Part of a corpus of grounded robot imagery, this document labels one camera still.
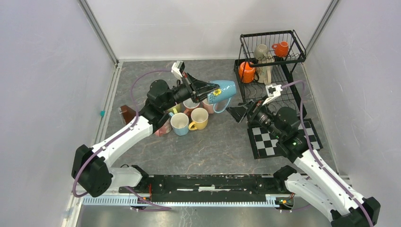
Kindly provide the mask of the salmon floral mug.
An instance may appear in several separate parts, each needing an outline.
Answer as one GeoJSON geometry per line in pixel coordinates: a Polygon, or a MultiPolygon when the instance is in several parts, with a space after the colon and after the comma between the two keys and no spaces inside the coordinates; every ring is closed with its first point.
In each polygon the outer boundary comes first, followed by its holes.
{"type": "Polygon", "coordinates": [[[193,102],[190,98],[183,101],[184,105],[184,114],[186,114],[188,117],[191,116],[191,113],[194,109],[199,108],[200,104],[193,102]]]}

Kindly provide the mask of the light pink hexagonal mug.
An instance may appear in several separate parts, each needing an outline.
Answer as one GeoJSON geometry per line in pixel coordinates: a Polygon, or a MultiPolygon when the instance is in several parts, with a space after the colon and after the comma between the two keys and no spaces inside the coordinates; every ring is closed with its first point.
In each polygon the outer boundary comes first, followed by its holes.
{"type": "Polygon", "coordinates": [[[208,102],[208,99],[204,99],[204,100],[202,101],[202,106],[203,106],[204,109],[206,109],[206,111],[208,112],[208,114],[214,114],[214,113],[215,113],[215,111],[214,111],[214,105],[213,105],[213,104],[210,104],[210,103],[208,102]]]}

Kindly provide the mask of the teal blue mug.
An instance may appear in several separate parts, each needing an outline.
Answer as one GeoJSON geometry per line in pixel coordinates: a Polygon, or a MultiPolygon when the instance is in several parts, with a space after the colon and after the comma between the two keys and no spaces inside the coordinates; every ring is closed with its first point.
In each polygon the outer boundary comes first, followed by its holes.
{"type": "Polygon", "coordinates": [[[235,82],[231,80],[212,80],[209,83],[218,84],[219,88],[208,94],[207,101],[213,105],[215,113],[222,113],[228,107],[232,97],[236,95],[235,82]],[[224,100],[227,100],[226,105],[221,110],[216,110],[217,104],[224,100]]]}

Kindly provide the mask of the light blue hexagonal mug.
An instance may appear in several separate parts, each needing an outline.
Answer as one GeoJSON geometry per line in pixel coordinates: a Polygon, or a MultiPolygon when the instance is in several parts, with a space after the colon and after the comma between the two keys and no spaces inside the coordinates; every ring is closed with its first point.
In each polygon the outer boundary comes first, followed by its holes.
{"type": "Polygon", "coordinates": [[[171,126],[178,136],[184,136],[189,132],[189,118],[184,113],[169,113],[171,126]]]}

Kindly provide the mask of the pink patterned mug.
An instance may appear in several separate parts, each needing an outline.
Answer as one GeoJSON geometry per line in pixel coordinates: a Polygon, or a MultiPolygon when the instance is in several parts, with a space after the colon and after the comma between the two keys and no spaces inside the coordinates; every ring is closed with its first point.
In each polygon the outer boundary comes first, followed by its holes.
{"type": "Polygon", "coordinates": [[[164,125],[159,128],[154,134],[158,137],[161,137],[165,134],[168,134],[172,130],[170,120],[167,120],[164,125]]]}

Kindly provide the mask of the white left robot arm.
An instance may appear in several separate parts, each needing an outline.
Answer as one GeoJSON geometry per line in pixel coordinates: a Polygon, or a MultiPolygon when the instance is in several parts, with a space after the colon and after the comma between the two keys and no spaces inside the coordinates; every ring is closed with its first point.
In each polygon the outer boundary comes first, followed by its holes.
{"type": "Polygon", "coordinates": [[[187,73],[179,80],[181,83],[172,88],[162,79],[153,81],[145,105],[136,111],[132,121],[102,142],[91,147],[83,144],[76,149],[71,170],[75,197],[87,194],[98,197],[106,192],[116,179],[109,171],[111,165],[136,143],[159,130],[169,118],[168,109],[187,99],[199,103],[220,87],[187,73]]]}

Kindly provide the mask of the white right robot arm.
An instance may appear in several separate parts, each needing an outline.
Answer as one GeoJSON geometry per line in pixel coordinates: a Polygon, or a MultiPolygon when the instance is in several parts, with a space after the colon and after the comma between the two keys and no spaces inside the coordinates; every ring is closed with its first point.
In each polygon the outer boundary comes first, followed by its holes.
{"type": "Polygon", "coordinates": [[[287,191],[300,196],[319,210],[333,227],[373,227],[377,224],[381,205],[355,191],[308,144],[307,134],[298,130],[302,124],[296,110],[282,107],[271,112],[262,101],[250,101],[227,108],[238,122],[247,119],[278,139],[276,146],[282,156],[303,170],[308,182],[291,166],[274,173],[273,187],[279,193],[287,191]]]}

